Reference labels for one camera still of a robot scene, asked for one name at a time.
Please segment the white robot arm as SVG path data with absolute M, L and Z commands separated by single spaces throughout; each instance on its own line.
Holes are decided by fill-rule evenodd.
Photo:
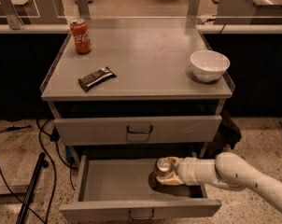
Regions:
M 165 186 L 208 184 L 226 190 L 250 189 L 282 213 L 282 182 L 258 171 L 241 157 L 222 152 L 215 159 L 165 157 L 156 161 L 153 176 Z

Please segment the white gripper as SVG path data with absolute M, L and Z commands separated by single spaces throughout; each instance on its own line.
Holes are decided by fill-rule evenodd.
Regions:
M 156 180 L 165 186 L 197 186 L 198 181 L 196 177 L 196 158 L 185 158 L 179 157 L 167 157 L 170 162 L 170 166 L 177 168 L 177 175 L 171 176 L 157 176 Z

